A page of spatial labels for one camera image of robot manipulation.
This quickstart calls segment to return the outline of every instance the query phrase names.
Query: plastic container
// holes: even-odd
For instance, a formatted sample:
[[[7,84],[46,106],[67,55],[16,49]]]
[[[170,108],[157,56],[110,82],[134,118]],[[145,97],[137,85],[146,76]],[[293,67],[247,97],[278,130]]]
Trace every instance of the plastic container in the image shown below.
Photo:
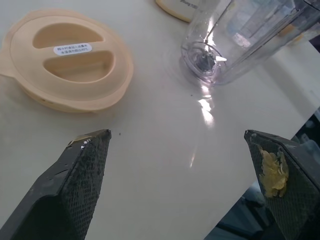
[[[0,74],[39,103],[95,112],[117,103],[133,76],[128,48],[106,25],[63,9],[29,13],[5,36]]]
[[[201,0],[181,46],[209,86],[230,83],[320,19],[320,0]]]

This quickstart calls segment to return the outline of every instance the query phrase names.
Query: white table surface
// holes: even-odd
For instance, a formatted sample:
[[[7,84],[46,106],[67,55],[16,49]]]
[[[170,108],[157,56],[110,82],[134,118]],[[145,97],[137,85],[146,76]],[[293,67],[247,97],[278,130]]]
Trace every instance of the white table surface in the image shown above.
[[[86,240],[202,240],[256,179],[245,130],[291,138],[320,106],[320,54],[308,43],[285,47],[208,93],[179,69],[187,24],[153,0],[3,1],[0,37],[44,7],[75,10],[116,30],[132,51],[134,76],[123,99],[97,114],[51,110],[1,78],[0,226],[70,140],[109,128]]]

